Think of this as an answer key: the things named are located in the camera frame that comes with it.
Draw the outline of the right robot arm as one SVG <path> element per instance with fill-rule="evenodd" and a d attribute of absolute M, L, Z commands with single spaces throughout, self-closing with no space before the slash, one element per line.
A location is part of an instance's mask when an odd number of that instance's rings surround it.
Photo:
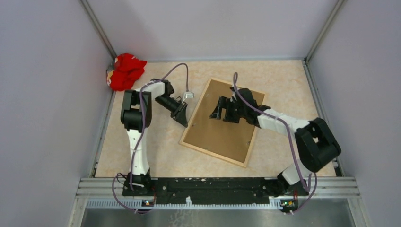
<path fill-rule="evenodd" d="M 324 119 L 297 119 L 269 106 L 259 105 L 247 88 L 230 89 L 232 96 L 219 97 L 209 116 L 211 119 L 239 123 L 243 118 L 250 125 L 275 131 L 288 138 L 294 162 L 279 173 L 271 186 L 274 196 L 290 195 L 297 183 L 308 191 L 310 187 L 304 178 L 317 173 L 341 154 L 341 148 Z"/>

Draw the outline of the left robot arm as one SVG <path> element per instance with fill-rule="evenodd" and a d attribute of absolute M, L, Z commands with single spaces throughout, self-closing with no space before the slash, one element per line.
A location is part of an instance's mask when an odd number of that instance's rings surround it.
<path fill-rule="evenodd" d="M 123 94 L 121 123 L 127 132 L 130 144 L 131 166 L 128 186 L 139 195 L 150 193 L 150 167 L 147 159 L 147 132 L 152 121 L 152 101 L 156 101 L 170 112 L 170 117 L 188 127 L 186 110 L 188 104 L 170 97 L 174 88 L 169 80 L 153 79 L 144 89 L 126 90 Z"/>

